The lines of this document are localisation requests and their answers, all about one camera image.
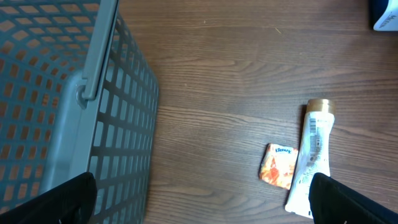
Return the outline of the small orange tissue packet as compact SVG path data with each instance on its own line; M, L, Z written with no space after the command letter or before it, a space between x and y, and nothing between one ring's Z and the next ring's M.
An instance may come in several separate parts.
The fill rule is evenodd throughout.
M259 169L259 179L289 190L292 185L299 150L270 143L265 150Z

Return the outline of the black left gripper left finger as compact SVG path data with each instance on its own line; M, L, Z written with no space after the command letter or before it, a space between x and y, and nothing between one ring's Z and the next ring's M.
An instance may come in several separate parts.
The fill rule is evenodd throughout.
M84 172L1 215L1 223L46 224L89 222L97 198L92 173Z

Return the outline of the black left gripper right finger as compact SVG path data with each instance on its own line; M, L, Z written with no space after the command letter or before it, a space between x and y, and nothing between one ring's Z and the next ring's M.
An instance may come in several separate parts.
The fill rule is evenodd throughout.
M397 224L396 212L319 172L308 199L315 224Z

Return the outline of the white tube gold cap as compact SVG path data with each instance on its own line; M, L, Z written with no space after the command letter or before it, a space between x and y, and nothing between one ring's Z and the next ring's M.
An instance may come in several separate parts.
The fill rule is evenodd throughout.
M314 174L330 175L329 139L335 122L335 104L327 99L311 99L307 103L302 138L285 210L313 218L308 199Z

